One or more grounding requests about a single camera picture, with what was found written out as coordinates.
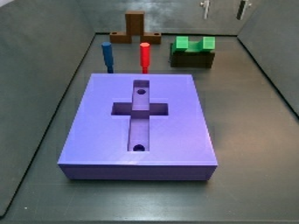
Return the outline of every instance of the round hole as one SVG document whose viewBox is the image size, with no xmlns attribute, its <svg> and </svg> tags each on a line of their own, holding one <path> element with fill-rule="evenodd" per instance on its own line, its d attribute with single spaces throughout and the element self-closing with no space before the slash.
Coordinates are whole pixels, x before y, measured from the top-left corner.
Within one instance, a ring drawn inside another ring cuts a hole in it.
<svg viewBox="0 0 299 224">
<path fill-rule="evenodd" d="M 146 151 L 146 147 L 142 144 L 138 144 L 134 148 L 134 151 Z"/>
<path fill-rule="evenodd" d="M 138 89 L 137 92 L 143 95 L 146 93 L 146 91 L 143 89 Z"/>
</svg>

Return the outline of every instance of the cross-shaped slot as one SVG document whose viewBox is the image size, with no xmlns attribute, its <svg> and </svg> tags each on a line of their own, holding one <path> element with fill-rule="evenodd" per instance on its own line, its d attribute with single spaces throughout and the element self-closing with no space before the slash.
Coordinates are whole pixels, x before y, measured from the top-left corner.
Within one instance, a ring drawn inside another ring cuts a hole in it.
<svg viewBox="0 0 299 224">
<path fill-rule="evenodd" d="M 131 116 L 129 151 L 150 151 L 150 116 L 169 116 L 167 103 L 150 103 L 150 80 L 134 81 L 133 102 L 114 102 L 113 116 Z"/>
</svg>

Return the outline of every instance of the purple block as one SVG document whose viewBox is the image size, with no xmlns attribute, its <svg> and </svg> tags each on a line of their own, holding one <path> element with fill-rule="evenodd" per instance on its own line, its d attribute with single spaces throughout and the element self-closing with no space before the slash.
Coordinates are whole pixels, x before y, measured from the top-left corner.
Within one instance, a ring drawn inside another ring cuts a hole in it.
<svg viewBox="0 0 299 224">
<path fill-rule="evenodd" d="M 218 160 L 193 76 L 93 74 L 59 166 L 70 179 L 209 180 Z"/>
</svg>

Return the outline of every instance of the metal handle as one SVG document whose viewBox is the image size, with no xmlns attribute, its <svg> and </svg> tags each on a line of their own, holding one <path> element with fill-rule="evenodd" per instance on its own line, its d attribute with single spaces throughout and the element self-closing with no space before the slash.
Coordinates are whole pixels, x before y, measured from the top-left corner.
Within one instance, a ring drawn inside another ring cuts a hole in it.
<svg viewBox="0 0 299 224">
<path fill-rule="evenodd" d="M 238 20 L 242 20 L 246 14 L 248 8 L 253 5 L 249 0 L 242 0 L 238 7 Z"/>
<path fill-rule="evenodd" d="M 210 6 L 212 6 L 212 0 L 205 0 L 205 2 L 201 3 L 201 7 L 205 8 L 205 16 L 204 16 L 205 19 L 209 18 Z"/>
</svg>

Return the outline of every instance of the red peg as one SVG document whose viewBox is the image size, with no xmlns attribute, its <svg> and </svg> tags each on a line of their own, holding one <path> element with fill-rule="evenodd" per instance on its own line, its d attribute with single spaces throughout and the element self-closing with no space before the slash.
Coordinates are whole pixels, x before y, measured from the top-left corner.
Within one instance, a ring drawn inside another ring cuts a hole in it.
<svg viewBox="0 0 299 224">
<path fill-rule="evenodd" d="M 147 74 L 147 68 L 150 67 L 150 44 L 141 44 L 141 66 L 143 68 L 143 74 Z"/>
</svg>

